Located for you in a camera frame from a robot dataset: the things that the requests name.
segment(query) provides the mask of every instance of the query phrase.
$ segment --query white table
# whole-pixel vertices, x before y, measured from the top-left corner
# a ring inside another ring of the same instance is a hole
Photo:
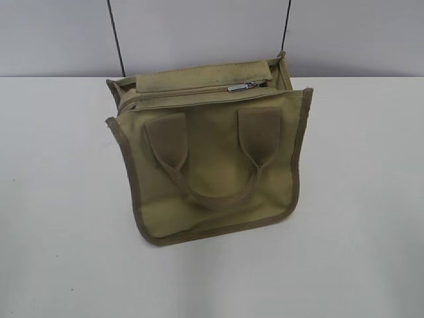
[[[105,79],[0,78],[0,317],[422,317],[424,78],[293,84],[315,88],[293,215],[157,248]]]

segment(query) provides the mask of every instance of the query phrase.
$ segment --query black cable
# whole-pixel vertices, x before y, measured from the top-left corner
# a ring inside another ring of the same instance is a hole
[[[289,23],[289,14],[290,14],[291,7],[292,7],[292,0],[289,0],[289,5],[287,6],[286,25],[284,26],[283,41],[281,43],[281,51],[284,49],[284,41],[286,40],[287,24]]]
[[[109,15],[111,16],[113,36],[115,37],[115,43],[117,45],[119,63],[121,64],[122,76],[125,77],[124,63],[122,62],[121,49],[119,48],[117,29],[115,28],[115,21],[113,20],[113,13],[112,13],[112,7],[111,7],[111,1],[110,0],[107,0],[107,7],[109,8]]]

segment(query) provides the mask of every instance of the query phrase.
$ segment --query khaki canvas bag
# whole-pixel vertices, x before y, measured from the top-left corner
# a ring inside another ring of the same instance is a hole
[[[107,124],[148,242],[252,229],[294,210],[312,89],[293,90],[284,54],[107,85],[118,108]]]

